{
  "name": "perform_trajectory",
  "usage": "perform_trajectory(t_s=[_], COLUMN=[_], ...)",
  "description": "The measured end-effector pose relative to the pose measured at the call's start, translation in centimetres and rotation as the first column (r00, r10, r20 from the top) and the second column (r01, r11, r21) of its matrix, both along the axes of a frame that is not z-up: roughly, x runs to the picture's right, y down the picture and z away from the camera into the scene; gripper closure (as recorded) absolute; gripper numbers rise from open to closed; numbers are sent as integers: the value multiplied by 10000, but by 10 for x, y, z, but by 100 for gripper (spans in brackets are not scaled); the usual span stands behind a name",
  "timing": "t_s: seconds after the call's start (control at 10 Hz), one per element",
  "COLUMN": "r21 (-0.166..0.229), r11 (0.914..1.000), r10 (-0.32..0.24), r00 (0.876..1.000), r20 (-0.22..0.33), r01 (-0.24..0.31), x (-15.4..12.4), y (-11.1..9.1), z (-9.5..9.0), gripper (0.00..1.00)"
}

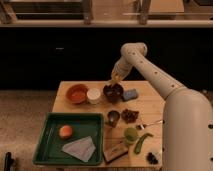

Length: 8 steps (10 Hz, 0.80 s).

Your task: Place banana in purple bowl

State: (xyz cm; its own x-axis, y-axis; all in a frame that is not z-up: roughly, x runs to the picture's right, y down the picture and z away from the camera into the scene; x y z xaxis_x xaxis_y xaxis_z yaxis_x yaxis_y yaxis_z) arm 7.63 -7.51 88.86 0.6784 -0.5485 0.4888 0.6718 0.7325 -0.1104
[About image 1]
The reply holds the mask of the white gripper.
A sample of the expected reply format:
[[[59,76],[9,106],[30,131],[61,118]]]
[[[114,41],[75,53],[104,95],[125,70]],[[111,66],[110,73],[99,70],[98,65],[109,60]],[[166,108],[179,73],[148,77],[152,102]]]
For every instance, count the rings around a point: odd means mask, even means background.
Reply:
[[[126,77],[126,71],[122,68],[119,62],[116,62],[111,72],[111,78],[113,80],[123,80]]]

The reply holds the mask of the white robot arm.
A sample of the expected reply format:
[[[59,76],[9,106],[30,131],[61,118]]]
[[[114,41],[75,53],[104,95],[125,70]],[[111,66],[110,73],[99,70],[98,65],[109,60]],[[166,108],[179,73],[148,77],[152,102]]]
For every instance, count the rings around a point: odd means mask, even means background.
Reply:
[[[162,124],[162,171],[213,171],[213,106],[200,92],[145,58],[145,43],[126,43],[111,73],[113,83],[135,67],[165,100]]]

